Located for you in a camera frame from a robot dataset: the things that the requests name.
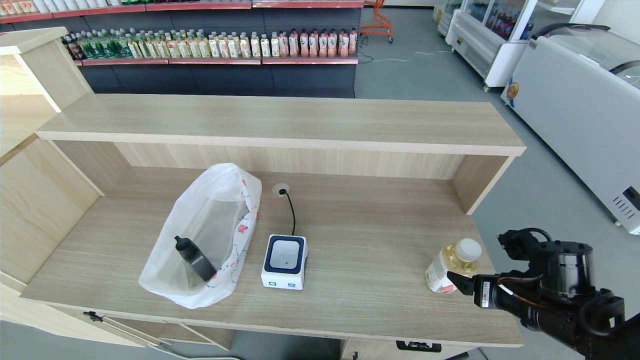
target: plastic bag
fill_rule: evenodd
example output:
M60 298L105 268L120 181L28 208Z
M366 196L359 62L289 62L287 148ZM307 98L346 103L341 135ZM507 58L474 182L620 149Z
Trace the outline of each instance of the plastic bag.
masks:
M212 166L175 201L138 283L189 309L229 296L255 228L262 183L233 163ZM175 250L189 238L218 273L203 281Z

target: freezer vent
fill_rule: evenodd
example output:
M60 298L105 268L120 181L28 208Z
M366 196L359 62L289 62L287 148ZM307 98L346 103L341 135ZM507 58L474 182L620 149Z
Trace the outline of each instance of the freezer vent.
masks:
M633 204L630 204L624 197L616 197L613 199L614 208L618 209L618 213L621 214L621 217L626 219L631 219L636 215L636 209Z
M473 47L467 46L465 57L483 77L487 75L489 63Z

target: refrigerator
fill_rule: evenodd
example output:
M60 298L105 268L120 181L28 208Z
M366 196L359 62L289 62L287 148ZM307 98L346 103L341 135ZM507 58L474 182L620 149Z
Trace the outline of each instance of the refrigerator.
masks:
M489 91L506 86L533 33L560 22L591 24L603 2L463 0L453 11L445 41L480 74Z
M527 44L502 99L630 234L640 235L640 45L556 24ZM567 206L561 199L555 206Z

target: metal hinge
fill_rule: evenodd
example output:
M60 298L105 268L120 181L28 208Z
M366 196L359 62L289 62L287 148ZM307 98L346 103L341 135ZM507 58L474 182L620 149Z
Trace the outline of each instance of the metal hinge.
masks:
M102 322L102 316L98 316L95 311L85 311L82 315L88 316L91 321Z

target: bottle cap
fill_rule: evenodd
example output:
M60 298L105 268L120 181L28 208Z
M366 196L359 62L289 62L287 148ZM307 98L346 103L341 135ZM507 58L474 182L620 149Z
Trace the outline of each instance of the bottle cap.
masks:
M456 244L456 255L467 263L478 260L482 254L482 247L473 239L462 239Z

